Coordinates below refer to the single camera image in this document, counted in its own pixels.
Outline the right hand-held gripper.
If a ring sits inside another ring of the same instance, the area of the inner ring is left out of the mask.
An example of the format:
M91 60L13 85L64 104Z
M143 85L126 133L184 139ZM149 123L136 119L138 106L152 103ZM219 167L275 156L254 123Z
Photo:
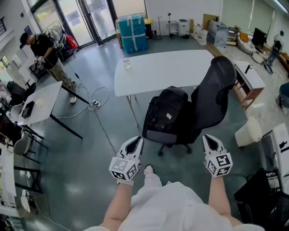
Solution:
M207 156L211 156L212 154L221 153L224 150L223 143L216 137L205 134L202 137L204 152ZM213 176L219 177L227 175L232 166L233 161L231 158L231 154L224 153L218 154L211 157L207 157L206 162L206 170Z

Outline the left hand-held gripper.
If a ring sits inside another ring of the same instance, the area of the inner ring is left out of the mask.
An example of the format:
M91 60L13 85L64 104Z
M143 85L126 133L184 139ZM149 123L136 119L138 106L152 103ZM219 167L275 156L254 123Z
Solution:
M141 136L133 137L124 142L119 153L124 158L113 157L109 166L109 171L117 184L134 185L133 177L139 171L139 158L142 155L144 139Z

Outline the black backpack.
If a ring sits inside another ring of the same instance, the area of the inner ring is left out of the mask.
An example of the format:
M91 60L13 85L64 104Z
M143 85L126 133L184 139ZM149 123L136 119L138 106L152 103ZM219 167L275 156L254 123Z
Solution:
M158 143L176 143L177 133L174 127L187 101L187 93L175 86L170 86L159 96L153 97L145 116L142 136Z

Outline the black mesh office chair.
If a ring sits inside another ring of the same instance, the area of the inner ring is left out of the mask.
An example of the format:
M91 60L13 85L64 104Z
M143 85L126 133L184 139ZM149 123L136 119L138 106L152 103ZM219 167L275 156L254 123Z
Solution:
M184 145L192 153L193 144L203 129L218 125L228 108L228 93L236 82L237 74L232 62L225 56L212 59L210 67L200 85L192 92L191 100L184 103L176 123L172 126L176 142L162 144L158 155L163 155L164 147Z

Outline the person's left forearm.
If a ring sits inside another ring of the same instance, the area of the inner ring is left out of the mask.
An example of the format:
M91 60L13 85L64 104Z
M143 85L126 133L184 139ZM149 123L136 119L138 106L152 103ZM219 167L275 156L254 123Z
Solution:
M118 231L131 210L132 185L120 183L100 226Z

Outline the person's right forearm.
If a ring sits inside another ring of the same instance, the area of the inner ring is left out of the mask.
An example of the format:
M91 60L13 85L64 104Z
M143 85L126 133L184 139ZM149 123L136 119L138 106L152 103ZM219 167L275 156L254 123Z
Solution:
M227 218L233 227L242 224L231 215L231 207L225 191L224 179L221 176L211 178L208 205L220 216Z

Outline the black fabric chair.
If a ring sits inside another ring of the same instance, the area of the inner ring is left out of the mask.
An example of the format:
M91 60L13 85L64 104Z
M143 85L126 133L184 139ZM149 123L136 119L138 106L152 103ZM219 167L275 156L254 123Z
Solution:
M265 231L289 231L289 194L283 191L278 169L259 169L248 176L235 194L244 223L259 225Z

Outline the gray shell chair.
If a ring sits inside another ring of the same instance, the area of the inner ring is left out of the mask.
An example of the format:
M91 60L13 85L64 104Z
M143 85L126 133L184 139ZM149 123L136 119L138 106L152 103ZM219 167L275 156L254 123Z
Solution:
M32 141L40 144L41 146L45 147L48 150L47 146L45 146L41 142L37 141L32 135L29 135L26 132L22 132L21 139L19 139L13 146L13 152L14 152L14 154L16 154L18 156L23 156L23 157L25 157L25 158L33 161L33 162L40 164L39 161L36 161L27 155L28 153L34 153L35 154L35 152L32 151L32 149L31 149Z

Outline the black swivel chair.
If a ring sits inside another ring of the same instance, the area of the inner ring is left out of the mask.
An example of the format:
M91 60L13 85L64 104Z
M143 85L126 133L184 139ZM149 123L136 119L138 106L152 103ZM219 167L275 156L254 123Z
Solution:
M11 98L12 98L9 103L10 106L22 104L23 102L27 100L28 96L30 96L31 94L35 92L36 83L32 83L30 85L29 81L27 81L25 85L28 86L27 89L22 88L14 81L9 81L7 83L7 89L9 93L11 94Z

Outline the person's white trousers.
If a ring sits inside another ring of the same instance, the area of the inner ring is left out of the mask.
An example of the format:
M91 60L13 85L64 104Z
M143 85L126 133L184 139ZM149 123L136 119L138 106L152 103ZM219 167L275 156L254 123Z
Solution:
M144 171L144 186L143 189L150 189L154 187L163 187L158 175L153 171Z

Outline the beige trash bin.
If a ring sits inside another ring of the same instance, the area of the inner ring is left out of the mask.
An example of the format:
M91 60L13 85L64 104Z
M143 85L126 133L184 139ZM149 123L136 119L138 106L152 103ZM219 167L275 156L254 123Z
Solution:
M245 125L235 133L235 139L239 147L259 142L262 136L260 124L253 116L250 116Z

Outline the white cabinet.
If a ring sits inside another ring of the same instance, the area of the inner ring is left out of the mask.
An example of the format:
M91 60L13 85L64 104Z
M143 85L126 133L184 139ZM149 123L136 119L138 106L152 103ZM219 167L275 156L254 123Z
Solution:
M281 177L289 176L289 133L285 123L266 133L261 144L263 167L268 170L277 168Z

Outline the person's white shirt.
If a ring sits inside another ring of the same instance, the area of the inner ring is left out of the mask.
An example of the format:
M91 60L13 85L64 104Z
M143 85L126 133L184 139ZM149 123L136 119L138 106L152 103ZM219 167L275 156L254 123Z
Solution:
M265 231L253 224L233 227L179 182L144 189L132 197L131 211L118 231Z

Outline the wooden side table white top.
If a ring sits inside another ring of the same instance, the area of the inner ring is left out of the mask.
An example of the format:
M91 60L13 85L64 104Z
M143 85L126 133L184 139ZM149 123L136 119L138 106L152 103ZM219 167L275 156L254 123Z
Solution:
M244 73L248 65L249 63L246 61L234 61L237 80L233 90L244 110L249 108L265 88L264 82L253 66L247 74Z

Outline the white oval table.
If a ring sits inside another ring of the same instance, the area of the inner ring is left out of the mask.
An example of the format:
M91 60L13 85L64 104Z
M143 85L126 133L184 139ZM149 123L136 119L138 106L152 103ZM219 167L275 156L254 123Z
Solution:
M129 69L125 69L123 61L119 60L114 77L115 95L131 102L131 96L140 93L170 86L198 86L212 59L213 55L207 50L184 50L130 57Z

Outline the teal stool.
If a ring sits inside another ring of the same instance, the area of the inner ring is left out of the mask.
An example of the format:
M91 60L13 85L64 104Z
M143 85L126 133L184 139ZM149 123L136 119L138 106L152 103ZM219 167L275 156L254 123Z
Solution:
M277 102L280 107L289 108L289 82L280 86Z

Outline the gray table black legs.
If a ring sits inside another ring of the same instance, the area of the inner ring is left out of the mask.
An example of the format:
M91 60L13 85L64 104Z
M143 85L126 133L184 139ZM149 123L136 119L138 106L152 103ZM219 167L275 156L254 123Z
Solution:
M42 105L40 107L34 105L31 111L31 115L28 118L23 118L22 115L20 114L17 120L18 125L29 125L29 124L34 124L37 122L41 122L43 120L46 120L48 118L51 118L54 120L56 123L58 123L60 126L62 126L64 129L67 131L71 132L73 135L76 137L82 139L83 137L80 136L78 133L73 131L71 128L66 126L64 123L62 123L59 119L57 119L53 114L52 110L54 108L54 105L57 100L57 96L60 92L60 90L64 89L68 93L72 94L75 96L77 99L85 102L86 104L89 104L87 100L79 96L78 94L74 93L67 87L65 87L61 81L50 84L46 87L43 87L40 90L37 90L33 94L31 94L27 100L24 103L24 106L22 110L25 109L26 105L29 104L30 102L36 102L37 100L40 100Z

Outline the beige cushion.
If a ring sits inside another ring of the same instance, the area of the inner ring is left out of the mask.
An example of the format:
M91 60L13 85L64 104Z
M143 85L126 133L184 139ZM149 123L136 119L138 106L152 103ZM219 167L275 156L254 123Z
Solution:
M254 52L256 52L255 46L252 44L252 42L244 42L241 40L240 36L237 37L237 47L248 55L252 55Z

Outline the brown cardboard box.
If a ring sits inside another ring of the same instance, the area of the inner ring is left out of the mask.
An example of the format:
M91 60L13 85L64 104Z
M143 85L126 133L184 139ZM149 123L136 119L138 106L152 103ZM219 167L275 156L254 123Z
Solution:
M123 49L123 44L122 44L122 40L121 40L121 33L120 33L120 29L119 29L119 19L116 19L116 35L117 35L117 39L119 42L119 46L121 49Z

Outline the clear plastic water jug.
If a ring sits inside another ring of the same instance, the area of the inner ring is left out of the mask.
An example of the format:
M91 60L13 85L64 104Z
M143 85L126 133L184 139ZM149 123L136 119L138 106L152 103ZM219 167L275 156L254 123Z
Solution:
M193 37L198 40L198 36L200 31L202 30L202 26L200 24L196 24L193 28Z
M198 42L200 45L205 46L207 44L207 34L208 31L204 28L198 32Z

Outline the flat black box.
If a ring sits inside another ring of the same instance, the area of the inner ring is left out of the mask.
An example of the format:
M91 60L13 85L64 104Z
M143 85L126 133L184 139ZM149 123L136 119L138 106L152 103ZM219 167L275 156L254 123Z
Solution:
M24 110L23 110L23 112L22 112L22 114L21 114L21 116L22 116L24 119L30 117L30 115L31 115L31 113L32 113L32 110L33 110L33 107L34 107L34 104L35 104L35 102L34 102L34 101L31 101L31 102L29 102L29 103L26 105L26 107L24 108Z

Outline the plastic-wrapped gray bundle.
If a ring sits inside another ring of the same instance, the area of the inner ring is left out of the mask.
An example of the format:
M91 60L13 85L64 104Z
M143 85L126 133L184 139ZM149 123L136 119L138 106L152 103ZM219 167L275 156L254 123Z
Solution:
M222 22L209 21L207 42L215 47L226 47L229 35L229 27Z

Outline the black monitor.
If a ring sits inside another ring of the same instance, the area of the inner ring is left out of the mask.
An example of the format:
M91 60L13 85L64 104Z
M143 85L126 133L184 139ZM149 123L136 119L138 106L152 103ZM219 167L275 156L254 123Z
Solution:
M262 30L255 28L252 43L254 46L257 46L259 48L263 48L264 43L266 42L267 34L264 33Z

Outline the black case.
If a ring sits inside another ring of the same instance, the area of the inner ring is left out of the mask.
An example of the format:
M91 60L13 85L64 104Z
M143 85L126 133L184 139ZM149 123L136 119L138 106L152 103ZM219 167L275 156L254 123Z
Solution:
M33 69L33 65L30 65L29 69L36 76L37 79L40 79L43 76L45 76L46 74L48 74L47 70L44 68L43 65L41 65L40 68L38 68L38 69L37 68Z

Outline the black bin yellow lid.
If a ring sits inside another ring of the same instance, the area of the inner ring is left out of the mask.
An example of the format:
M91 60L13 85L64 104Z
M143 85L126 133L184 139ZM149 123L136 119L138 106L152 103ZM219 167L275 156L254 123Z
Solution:
M147 39L152 39L153 38L153 29L152 29L152 24L153 20L152 19L145 19L145 34Z

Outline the red bag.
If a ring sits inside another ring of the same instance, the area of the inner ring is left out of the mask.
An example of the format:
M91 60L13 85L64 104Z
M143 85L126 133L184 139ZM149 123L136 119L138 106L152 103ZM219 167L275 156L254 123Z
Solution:
M67 41L69 50L74 50L78 48L78 44L72 36L66 35L66 41Z

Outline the thin metal stand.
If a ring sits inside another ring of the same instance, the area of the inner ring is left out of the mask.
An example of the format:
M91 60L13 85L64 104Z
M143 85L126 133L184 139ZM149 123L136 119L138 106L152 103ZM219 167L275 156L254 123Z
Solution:
M156 36L156 40L161 40L162 39L161 27L160 27L160 18L162 18L162 17L158 17L158 32L159 32L159 34Z

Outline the white box appliance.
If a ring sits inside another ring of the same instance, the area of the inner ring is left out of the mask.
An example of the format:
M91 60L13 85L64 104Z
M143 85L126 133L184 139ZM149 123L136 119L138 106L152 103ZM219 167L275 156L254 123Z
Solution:
M184 39L188 39L190 35L190 24L186 19L180 19L177 23L177 34Z

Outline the white wheeled cart with pole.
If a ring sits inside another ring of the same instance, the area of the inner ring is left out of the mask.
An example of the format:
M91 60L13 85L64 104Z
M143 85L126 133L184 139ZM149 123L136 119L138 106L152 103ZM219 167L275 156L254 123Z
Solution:
M177 34L177 21L171 20L171 13L168 13L168 31L171 39Z

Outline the brown cardboard sheet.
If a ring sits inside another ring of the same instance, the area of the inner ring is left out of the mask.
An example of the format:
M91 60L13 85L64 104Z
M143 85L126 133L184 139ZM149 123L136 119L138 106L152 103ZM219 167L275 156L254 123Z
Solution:
M219 16L211 15L211 14L203 14L203 28L205 30L209 29L210 21L218 22L219 21Z

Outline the metal clothes rack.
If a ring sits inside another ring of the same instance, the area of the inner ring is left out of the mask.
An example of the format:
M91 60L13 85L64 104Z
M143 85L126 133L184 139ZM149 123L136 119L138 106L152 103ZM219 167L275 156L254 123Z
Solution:
M48 27L43 29L41 33L47 35L51 40L53 40L56 53L60 55L62 61L68 59L71 56L75 58L75 53L78 52L79 49L69 48L69 43L67 41L68 34L59 21L54 21L48 25Z

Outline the black framed glass door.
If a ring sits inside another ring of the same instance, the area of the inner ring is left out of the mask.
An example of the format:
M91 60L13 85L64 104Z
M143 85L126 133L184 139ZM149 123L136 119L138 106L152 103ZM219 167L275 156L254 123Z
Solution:
M62 28L79 49L117 37L112 0L26 0L42 33Z

